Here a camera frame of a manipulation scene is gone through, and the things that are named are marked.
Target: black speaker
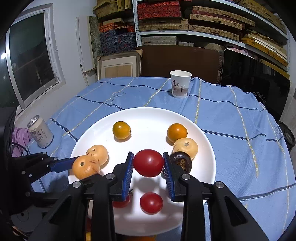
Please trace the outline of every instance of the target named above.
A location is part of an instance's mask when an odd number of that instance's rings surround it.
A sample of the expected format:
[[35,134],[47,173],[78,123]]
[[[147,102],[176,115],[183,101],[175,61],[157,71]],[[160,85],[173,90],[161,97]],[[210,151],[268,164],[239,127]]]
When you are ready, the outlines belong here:
[[289,152],[292,150],[292,148],[295,146],[295,137],[292,133],[292,131],[287,127],[287,125],[281,121],[277,122],[279,127],[281,128],[281,131],[284,134],[285,142],[287,144]]

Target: white plate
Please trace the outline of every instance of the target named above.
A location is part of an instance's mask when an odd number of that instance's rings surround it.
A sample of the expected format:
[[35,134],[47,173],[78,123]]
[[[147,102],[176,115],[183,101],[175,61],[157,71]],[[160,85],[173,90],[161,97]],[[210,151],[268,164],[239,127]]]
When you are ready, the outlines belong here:
[[[131,138],[117,142],[112,133],[113,124],[125,121],[131,127]],[[198,153],[192,161],[190,174],[201,182],[214,183],[216,161],[212,146],[202,130],[192,121],[175,112],[139,107],[115,112],[93,124],[78,140],[71,157],[85,155],[93,145],[103,145],[109,153],[109,163],[100,171],[105,175],[113,171],[115,165],[125,162],[129,151],[136,154],[143,149],[153,149],[161,155],[171,154],[173,147],[166,142],[168,127],[180,123],[186,127],[188,136],[196,141]],[[78,179],[69,171],[69,183]],[[115,230],[119,234],[149,236],[163,233],[182,223],[183,203],[173,203],[168,198],[165,179],[147,178],[133,171],[131,180],[133,197],[125,208],[114,208]],[[154,215],[145,214],[140,208],[140,198],[146,192],[158,193],[163,199],[162,210]]]

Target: wooden picture frame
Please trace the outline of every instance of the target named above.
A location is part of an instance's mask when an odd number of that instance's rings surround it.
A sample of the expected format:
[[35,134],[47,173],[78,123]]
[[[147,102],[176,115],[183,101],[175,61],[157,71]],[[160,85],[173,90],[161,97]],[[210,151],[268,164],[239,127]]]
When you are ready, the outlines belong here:
[[98,80],[112,77],[141,76],[142,50],[98,57]]

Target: cup rim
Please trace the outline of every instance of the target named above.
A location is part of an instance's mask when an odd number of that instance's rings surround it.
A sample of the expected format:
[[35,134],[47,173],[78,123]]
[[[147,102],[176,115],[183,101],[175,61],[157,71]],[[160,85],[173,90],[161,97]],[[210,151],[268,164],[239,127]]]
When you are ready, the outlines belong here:
[[[176,72],[176,71],[181,71],[181,72],[183,72],[184,74],[187,74],[187,75],[174,74],[174,72]],[[172,70],[170,72],[170,75],[177,76],[177,77],[191,77],[192,76],[192,73],[187,72],[187,71],[184,71],[184,70]]]

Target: window frame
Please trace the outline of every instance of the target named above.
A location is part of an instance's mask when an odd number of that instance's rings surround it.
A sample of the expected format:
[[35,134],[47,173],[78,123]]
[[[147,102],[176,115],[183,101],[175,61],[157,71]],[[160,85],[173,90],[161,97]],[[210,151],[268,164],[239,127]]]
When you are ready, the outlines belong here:
[[37,99],[39,99],[44,94],[54,91],[58,87],[65,84],[65,78],[62,72],[61,64],[58,57],[57,46],[55,42],[54,36],[54,23],[53,23],[53,3],[40,5],[37,7],[30,8],[28,10],[23,11],[17,19],[12,23],[12,25],[26,19],[32,17],[34,15],[44,13],[44,33],[45,33],[45,41],[47,52],[49,56],[50,65],[54,74],[54,78],[50,80],[45,85],[41,86],[38,90],[32,93],[27,99],[23,100],[20,92],[18,90],[15,77],[12,70],[11,59],[10,59],[10,47],[9,47],[9,34],[10,28],[6,33],[5,40],[5,52],[6,52],[6,62],[8,67],[8,73],[10,77],[10,81],[19,102],[19,106],[17,107],[16,116],[27,110],[31,104],[34,103]]

